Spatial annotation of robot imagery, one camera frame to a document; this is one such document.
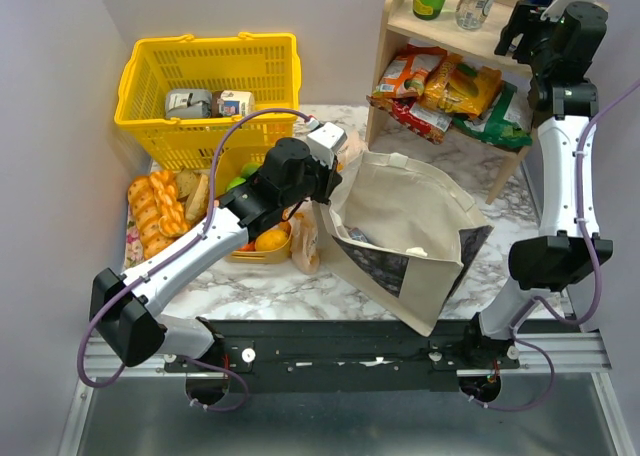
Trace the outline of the banana print plastic bag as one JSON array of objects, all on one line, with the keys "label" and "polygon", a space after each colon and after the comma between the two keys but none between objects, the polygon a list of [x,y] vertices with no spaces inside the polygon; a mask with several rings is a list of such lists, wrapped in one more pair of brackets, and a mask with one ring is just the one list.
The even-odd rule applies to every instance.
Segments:
[{"label": "banana print plastic bag", "polygon": [[[366,148],[365,141],[354,128],[347,132],[347,140],[337,153],[338,171],[360,155]],[[291,232],[291,259],[293,264],[306,275],[315,274],[319,268],[320,256],[317,250],[318,225],[313,212],[313,203],[305,201],[289,220]]]}]

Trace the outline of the silver red bull can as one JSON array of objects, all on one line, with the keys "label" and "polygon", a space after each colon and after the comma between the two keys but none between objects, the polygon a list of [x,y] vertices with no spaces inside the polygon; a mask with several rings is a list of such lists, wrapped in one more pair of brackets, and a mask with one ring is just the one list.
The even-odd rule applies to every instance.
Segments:
[{"label": "silver red bull can", "polygon": [[357,227],[347,227],[347,236],[350,242],[365,244],[365,245],[373,245],[373,242],[365,235],[365,233]]}]

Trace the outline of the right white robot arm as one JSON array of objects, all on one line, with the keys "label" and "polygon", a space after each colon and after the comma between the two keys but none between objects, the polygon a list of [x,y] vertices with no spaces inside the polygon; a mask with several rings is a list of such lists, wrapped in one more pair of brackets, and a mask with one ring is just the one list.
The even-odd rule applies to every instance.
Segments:
[{"label": "right white robot arm", "polygon": [[594,277],[593,300],[575,322],[591,319],[602,295],[601,267],[613,254],[592,208],[590,150],[599,103],[596,86],[585,76],[605,36],[608,13],[587,1],[567,4],[555,18],[546,12],[518,2],[494,50],[504,55],[517,40],[513,57],[532,72],[528,101],[543,155],[544,203],[538,236],[511,247],[508,280],[465,329],[461,357],[471,367],[506,356],[536,304],[588,275]]}]

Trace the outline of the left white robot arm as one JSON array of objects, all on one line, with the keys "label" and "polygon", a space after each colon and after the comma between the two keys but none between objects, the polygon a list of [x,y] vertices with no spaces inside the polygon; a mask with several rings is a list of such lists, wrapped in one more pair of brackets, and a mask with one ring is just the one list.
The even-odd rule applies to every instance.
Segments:
[{"label": "left white robot arm", "polygon": [[198,359],[209,351],[215,338],[207,323],[166,317],[164,308],[204,270],[275,227],[304,200],[328,203],[342,180],[337,153],[345,140],[326,128],[303,140],[278,140],[247,182],[219,197],[208,219],[133,274],[105,269],[94,278],[91,321],[124,366],[155,354]]}]

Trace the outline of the beige canvas tote bag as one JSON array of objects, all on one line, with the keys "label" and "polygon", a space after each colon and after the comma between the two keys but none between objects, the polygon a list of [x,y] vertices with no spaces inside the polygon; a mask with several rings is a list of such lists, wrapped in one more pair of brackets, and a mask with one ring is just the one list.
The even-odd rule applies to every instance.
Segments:
[{"label": "beige canvas tote bag", "polygon": [[[474,198],[435,166],[364,152],[314,204],[321,262],[422,336],[432,333],[493,227]],[[357,227],[373,245],[349,241]]]}]

